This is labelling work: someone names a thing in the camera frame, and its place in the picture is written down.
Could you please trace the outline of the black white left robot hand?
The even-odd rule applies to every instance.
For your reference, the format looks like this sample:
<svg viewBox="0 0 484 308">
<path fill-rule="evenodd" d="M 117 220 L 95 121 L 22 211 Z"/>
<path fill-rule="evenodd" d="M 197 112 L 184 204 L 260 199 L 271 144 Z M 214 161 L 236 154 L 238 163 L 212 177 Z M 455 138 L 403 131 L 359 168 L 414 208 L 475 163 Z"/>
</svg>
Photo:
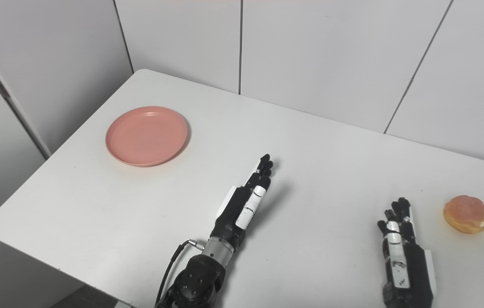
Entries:
<svg viewBox="0 0 484 308">
<path fill-rule="evenodd" d="M 236 250 L 243 243 L 246 230 L 271 184 L 273 161 L 269 154 L 260 158 L 255 170 L 242 187 L 234 187 L 216 219 L 210 238 Z"/>
</svg>

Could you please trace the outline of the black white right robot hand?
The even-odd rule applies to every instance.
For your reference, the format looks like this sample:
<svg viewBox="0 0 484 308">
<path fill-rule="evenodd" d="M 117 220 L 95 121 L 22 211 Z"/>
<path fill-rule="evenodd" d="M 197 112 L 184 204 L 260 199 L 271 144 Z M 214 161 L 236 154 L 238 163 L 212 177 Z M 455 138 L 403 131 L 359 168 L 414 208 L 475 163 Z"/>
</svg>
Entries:
<svg viewBox="0 0 484 308">
<path fill-rule="evenodd" d="M 411 204 L 400 197 L 377 226 L 383 235 L 386 283 L 383 302 L 387 308 L 431 308 L 436 293 L 432 255 L 416 240 Z"/>
</svg>

